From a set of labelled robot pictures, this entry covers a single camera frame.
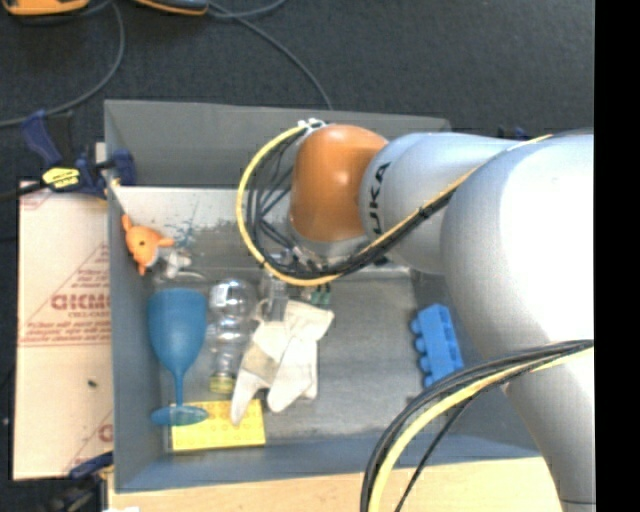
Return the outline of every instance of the black cable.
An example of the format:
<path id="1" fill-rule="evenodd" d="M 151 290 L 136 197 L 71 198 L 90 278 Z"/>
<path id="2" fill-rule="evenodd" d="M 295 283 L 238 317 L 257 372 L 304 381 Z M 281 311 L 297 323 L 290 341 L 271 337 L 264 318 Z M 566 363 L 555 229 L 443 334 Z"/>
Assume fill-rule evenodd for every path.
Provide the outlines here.
<path id="1" fill-rule="evenodd" d="M 458 389 L 471 384 L 478 379 L 488 377 L 499 371 L 513 367 L 514 365 L 528 364 L 528 366 L 519 371 L 517 374 L 500 379 L 497 382 L 487 386 L 486 391 L 503 385 L 505 382 L 511 381 L 520 375 L 530 372 L 562 356 L 576 353 L 594 346 L 594 340 L 573 340 L 553 345 L 544 345 L 533 349 L 526 349 L 508 356 L 493 359 L 485 363 L 467 368 L 460 372 L 451 374 L 450 376 L 436 382 L 431 387 L 423 391 L 414 398 L 405 409 L 396 416 L 384 431 L 375 448 L 373 449 L 369 462 L 367 463 L 360 494 L 360 510 L 367 512 L 369 507 L 369 499 L 373 489 L 373 483 L 377 477 L 382 460 L 386 456 L 389 447 L 401 431 L 404 423 L 420 409 L 424 408 L 431 402 L 437 402 L 444 397 L 450 395 Z"/>
<path id="2" fill-rule="evenodd" d="M 84 94 L 78 96 L 77 98 L 75 98 L 75 99 L 73 99 L 73 100 L 71 100 L 71 101 L 69 101 L 67 103 L 63 103 L 62 105 L 58 105 L 56 107 L 47 109 L 45 111 L 45 115 L 50 116 L 50 115 L 53 115 L 53 114 L 59 114 L 61 112 L 69 110 L 69 109 L 71 109 L 73 107 L 76 107 L 76 106 L 80 105 L 81 103 L 84 103 L 89 98 L 91 98 L 92 96 L 94 96 L 95 94 L 100 92 L 107 85 L 107 83 L 113 78 L 113 76 L 115 75 L 116 71 L 120 67 L 120 64 L 122 62 L 122 58 L 124 56 L 124 51 L 125 51 L 125 48 L 126 48 L 126 37 L 125 37 L 124 22 L 122 21 L 122 14 L 120 13 L 119 7 L 117 6 L 117 4 L 115 2 L 112 2 L 111 0 L 108 0 L 107 2 L 105 2 L 105 5 L 96 6 L 94 8 L 94 9 L 96 9 L 96 11 L 94 11 L 92 14 L 95 14 L 95 12 L 99 12 L 100 10 L 104 9 L 107 5 L 110 5 L 111 7 L 113 7 L 113 12 L 114 12 L 116 20 L 118 22 L 118 30 L 119 30 L 118 54 L 116 55 L 116 58 L 113 61 L 113 64 L 111 65 L 111 68 L 109 69 L 107 74 L 102 78 L 102 80 L 100 80 L 100 82 L 98 82 L 98 84 L 96 84 L 90 90 L 88 90 Z M 80 18 L 80 15 L 74 17 L 73 19 L 79 19 L 79 18 Z M 18 126 L 18 125 L 22 124 L 25 121 L 25 119 L 26 119 L 26 117 L 16 117 L 16 118 L 13 118 L 13 119 L 6 119 L 4 121 L 0 121 L 0 129 L 9 128 L 9 127 L 12 127 L 12 126 Z"/>
<path id="3" fill-rule="evenodd" d="M 451 430 L 453 425 L 456 423 L 458 418 L 462 416 L 462 413 L 467 410 L 467 408 L 469 407 L 469 405 L 471 405 L 471 402 L 474 399 L 475 399 L 475 396 L 472 396 L 470 398 L 467 398 L 467 400 L 462 402 L 460 405 L 458 405 L 454 409 L 451 416 L 447 419 L 447 422 L 440 429 L 438 434 L 433 438 L 431 443 L 429 443 L 429 447 L 427 448 L 424 455 L 420 459 L 420 462 L 416 466 L 416 469 L 413 472 L 413 475 L 411 475 L 411 480 L 409 480 L 409 483 L 407 484 L 407 487 L 404 493 L 402 494 L 402 497 L 400 498 L 400 501 L 398 502 L 398 505 L 396 506 L 394 512 L 400 512 L 402 510 L 402 506 L 404 505 L 405 501 L 407 501 L 407 498 L 409 497 L 409 494 L 411 493 L 411 490 L 413 489 L 414 485 L 418 481 L 418 478 L 422 474 L 422 471 L 424 470 L 425 467 L 427 467 L 427 463 L 429 462 L 431 455 L 433 455 L 433 452 L 436 451 L 436 448 L 440 445 L 440 442 L 449 433 L 449 431 Z"/>
<path id="4" fill-rule="evenodd" d="M 233 14 L 231 11 L 225 9 L 224 7 L 222 7 L 221 5 L 218 5 L 215 2 L 209 1 L 209 5 L 211 7 L 213 7 L 214 9 L 217 9 L 218 11 L 220 11 L 222 14 L 225 14 L 225 15 L 232 15 Z M 213 17 L 215 19 L 216 15 L 219 14 L 219 13 L 216 13 L 216 12 L 212 11 L 211 9 L 209 9 L 207 11 L 207 14 L 209 14 L 211 17 Z M 309 70 L 309 68 L 307 68 L 307 66 L 305 66 L 300 61 L 300 59 L 298 59 L 298 57 L 296 57 L 293 54 L 293 52 L 291 52 L 291 50 L 289 50 L 282 43 L 280 43 L 279 41 L 274 39 L 272 36 L 267 34 L 264 30 L 258 28 L 253 23 L 245 20 L 243 17 L 232 17 L 231 19 L 233 19 L 233 21 L 236 21 L 237 23 L 240 23 L 241 25 L 244 25 L 246 28 L 248 28 L 249 30 L 251 30 L 255 34 L 257 34 L 260 37 L 262 37 L 270 45 L 274 46 L 277 50 L 279 50 L 282 54 L 284 54 L 291 62 L 293 62 L 298 67 L 298 69 L 300 69 L 306 75 L 306 77 L 311 81 L 311 83 L 316 88 L 316 90 L 320 93 L 320 95 L 322 96 L 322 99 L 323 99 L 324 103 L 326 104 L 327 108 L 329 110 L 333 110 L 333 104 L 332 104 L 331 100 L 329 99 L 329 96 L 325 92 L 324 88 L 322 87 L 322 85 L 318 81 L 318 79 Z"/>
<path id="5" fill-rule="evenodd" d="M 281 141 L 280 144 L 272 148 L 271 151 L 267 155 L 265 155 L 260 165 L 256 167 L 247 182 L 248 206 L 247 214 L 245 216 L 245 222 L 247 225 L 248 233 L 254 245 L 256 246 L 256 248 L 258 248 L 265 261 L 284 275 L 296 277 L 299 279 L 315 279 L 332 275 L 344 276 L 357 272 L 370 264 L 381 261 L 382 258 L 384 258 L 384 256 L 393 247 L 400 243 L 409 233 L 411 233 L 425 220 L 429 219 L 435 213 L 444 208 L 449 203 L 456 190 L 453 189 L 447 194 L 442 195 L 428 207 L 423 207 L 417 210 L 413 214 L 413 216 L 402 225 L 402 227 L 396 230 L 392 235 L 388 235 L 376 246 L 370 247 L 366 251 L 351 255 L 341 262 L 333 263 L 332 265 L 325 265 L 323 268 L 317 268 L 316 266 L 310 268 L 309 265 L 307 265 L 306 269 L 300 268 L 299 266 L 292 267 L 291 265 L 284 264 L 281 261 L 275 260 L 269 255 L 268 251 L 265 250 L 263 244 L 261 243 L 260 233 L 264 232 L 264 230 L 261 230 L 263 218 L 286 195 L 286 192 L 281 192 L 278 197 L 272 200 L 271 203 L 268 203 L 268 206 L 265 204 L 266 201 L 268 201 L 275 193 L 275 190 L 284 183 L 284 179 L 289 177 L 292 172 L 292 169 L 290 169 L 288 172 L 285 172 L 280 179 L 276 178 L 279 173 L 278 166 L 282 159 L 282 155 L 297 140 L 304 136 L 304 133 L 305 132 L 295 133 L 291 137 Z M 269 192 L 266 192 L 265 195 L 265 189 L 268 183 L 271 183 L 271 190 Z M 269 231 L 269 233 L 265 232 L 264 234 L 269 236 L 270 239 L 276 241 L 274 239 L 274 236 L 271 236 L 274 235 L 273 230 L 270 229 Z M 282 244 L 285 247 L 291 247 L 295 245 L 282 233 L 276 233 L 275 236 L 277 238 L 282 238 L 284 240 L 287 240 L 287 242 L 290 242 L 287 244 Z"/>
<path id="6" fill-rule="evenodd" d="M 229 20 L 234 21 L 237 18 L 251 18 L 255 16 L 262 16 L 265 14 L 270 14 L 275 11 L 278 7 L 282 6 L 288 0 L 278 0 L 277 2 L 273 2 L 272 4 L 266 5 L 264 7 L 258 7 L 256 9 L 251 9 L 250 11 L 242 11 L 242 12 L 227 12 L 224 14 L 220 13 L 212 13 L 213 16 L 217 20 Z"/>

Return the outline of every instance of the yellow block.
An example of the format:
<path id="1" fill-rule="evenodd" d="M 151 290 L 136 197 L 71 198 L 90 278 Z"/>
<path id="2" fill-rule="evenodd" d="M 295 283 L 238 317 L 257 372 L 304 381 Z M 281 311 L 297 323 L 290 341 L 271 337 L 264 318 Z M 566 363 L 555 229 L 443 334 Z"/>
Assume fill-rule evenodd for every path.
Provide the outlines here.
<path id="1" fill-rule="evenodd" d="M 174 451 L 261 446 L 266 442 L 260 400 L 254 399 L 249 403 L 238 426 L 231 423 L 229 400 L 193 402 L 189 405 L 202 407 L 209 417 L 195 425 L 172 427 L 171 446 Z"/>

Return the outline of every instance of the kuka logo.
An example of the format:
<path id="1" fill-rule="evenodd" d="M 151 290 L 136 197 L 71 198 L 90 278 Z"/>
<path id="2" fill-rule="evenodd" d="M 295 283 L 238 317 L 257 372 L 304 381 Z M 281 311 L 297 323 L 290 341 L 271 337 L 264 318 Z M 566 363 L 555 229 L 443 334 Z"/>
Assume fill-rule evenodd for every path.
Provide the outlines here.
<path id="1" fill-rule="evenodd" d="M 380 225 L 380 216 L 378 215 L 378 196 L 380 195 L 380 190 L 382 189 L 382 178 L 384 177 L 384 173 L 387 168 L 391 165 L 391 162 L 387 162 L 386 164 L 382 164 L 378 167 L 376 171 L 376 181 L 378 183 L 374 183 L 369 189 L 369 196 L 371 201 L 369 201 L 369 217 L 375 221 L 375 226 L 373 227 L 373 232 L 376 235 L 382 234 L 382 226 Z"/>

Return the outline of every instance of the orange toy fish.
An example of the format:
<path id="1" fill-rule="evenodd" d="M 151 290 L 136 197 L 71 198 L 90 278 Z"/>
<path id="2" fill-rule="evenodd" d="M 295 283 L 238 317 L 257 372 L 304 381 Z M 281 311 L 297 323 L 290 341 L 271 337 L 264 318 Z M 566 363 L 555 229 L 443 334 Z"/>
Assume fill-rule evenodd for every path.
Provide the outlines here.
<path id="1" fill-rule="evenodd" d="M 122 227 L 126 233 L 125 241 L 129 252 L 138 264 L 138 272 L 144 275 L 147 268 L 158 261 L 161 247 L 172 247 L 173 238 L 166 238 L 146 226 L 134 226 L 128 215 L 122 216 Z"/>

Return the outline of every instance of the wooden table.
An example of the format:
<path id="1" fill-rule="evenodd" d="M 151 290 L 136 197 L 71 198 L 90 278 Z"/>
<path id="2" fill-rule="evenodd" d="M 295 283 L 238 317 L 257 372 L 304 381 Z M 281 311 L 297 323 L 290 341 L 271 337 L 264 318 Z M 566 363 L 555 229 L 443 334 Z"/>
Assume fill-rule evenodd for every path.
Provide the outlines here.
<path id="1" fill-rule="evenodd" d="M 396 470 L 381 511 L 392 511 L 411 475 Z M 140 512 L 259 511 L 357 512 L 362 474 L 115 494 L 109 506 Z M 481 461 L 428 467 L 404 512 L 560 512 L 556 490 L 542 458 Z"/>

